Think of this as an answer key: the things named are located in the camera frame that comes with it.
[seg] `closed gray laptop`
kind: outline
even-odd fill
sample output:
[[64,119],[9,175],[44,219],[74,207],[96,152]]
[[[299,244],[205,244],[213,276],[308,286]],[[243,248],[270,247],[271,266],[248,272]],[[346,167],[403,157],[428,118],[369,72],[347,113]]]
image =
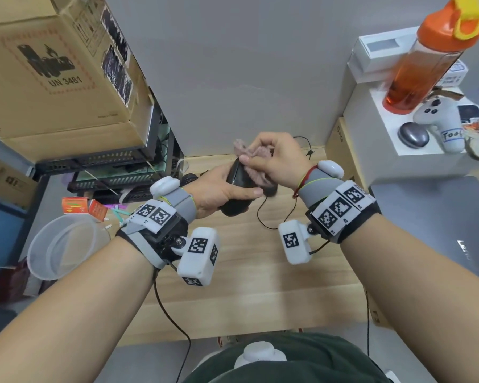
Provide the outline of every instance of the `closed gray laptop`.
[[412,179],[373,184],[383,215],[479,276],[479,180]]

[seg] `hand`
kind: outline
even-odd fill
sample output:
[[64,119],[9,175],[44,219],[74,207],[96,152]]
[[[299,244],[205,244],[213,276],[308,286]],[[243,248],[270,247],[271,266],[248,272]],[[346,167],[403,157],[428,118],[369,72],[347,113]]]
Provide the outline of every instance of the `hand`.
[[210,216],[230,199],[254,200],[262,196],[262,188],[242,188],[227,183],[231,166],[232,162],[217,166],[184,186],[193,196],[198,219]]
[[249,149],[253,151],[261,145],[275,147],[272,158],[243,155],[239,160],[248,167],[265,172],[276,183],[295,190],[313,166],[302,154],[298,142],[289,133],[259,133]]

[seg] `wooden table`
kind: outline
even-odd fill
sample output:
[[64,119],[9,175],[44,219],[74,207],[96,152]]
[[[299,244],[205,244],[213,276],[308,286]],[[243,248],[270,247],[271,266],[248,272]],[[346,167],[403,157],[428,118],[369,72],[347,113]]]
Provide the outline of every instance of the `wooden table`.
[[[313,161],[325,158],[316,148]],[[201,173],[233,155],[188,159],[189,172]],[[474,173],[479,177],[479,170]],[[292,191],[279,187],[259,213],[263,222],[277,227],[293,208]],[[325,246],[308,264],[290,265],[277,230],[268,230],[256,218],[263,198],[255,200],[248,212],[234,218],[216,212],[196,220],[198,226],[214,227],[221,239],[216,269],[210,286],[188,286],[166,267],[157,280],[161,301],[172,318],[192,339],[219,335],[310,328],[334,323],[365,321],[364,290],[336,244]],[[133,211],[138,204],[130,204]],[[306,222],[306,207],[299,199],[290,218]],[[110,233],[118,228],[109,212]],[[323,243],[309,241],[312,249]],[[153,290],[129,325],[119,346],[157,341],[182,340],[184,336],[167,320]]]

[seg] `white box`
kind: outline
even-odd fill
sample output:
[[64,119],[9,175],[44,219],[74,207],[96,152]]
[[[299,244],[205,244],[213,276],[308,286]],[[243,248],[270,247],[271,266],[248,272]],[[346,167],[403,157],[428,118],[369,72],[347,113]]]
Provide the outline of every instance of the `white box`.
[[418,27],[360,36],[348,67],[357,83],[381,81],[390,75],[401,56],[412,48]]
[[465,79],[468,67],[460,59],[451,66],[444,76],[436,83],[440,87],[458,87]]
[[[358,84],[344,111],[366,186],[394,179],[464,176],[479,168],[479,161],[466,152],[445,153],[432,134],[425,147],[404,145],[397,131],[403,123],[413,121],[413,113],[390,113],[382,106],[385,95],[369,84]],[[469,103],[467,98],[459,102]]]

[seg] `yellow bottle handle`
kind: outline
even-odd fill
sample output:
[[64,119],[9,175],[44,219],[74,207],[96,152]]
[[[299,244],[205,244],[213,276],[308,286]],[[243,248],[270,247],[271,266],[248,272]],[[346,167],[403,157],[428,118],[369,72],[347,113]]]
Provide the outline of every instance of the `yellow bottle handle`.
[[[479,0],[454,0],[456,9],[460,10],[460,18],[454,26],[454,37],[459,40],[468,40],[479,35]],[[477,20],[476,28],[470,33],[461,31],[461,23],[467,20]]]

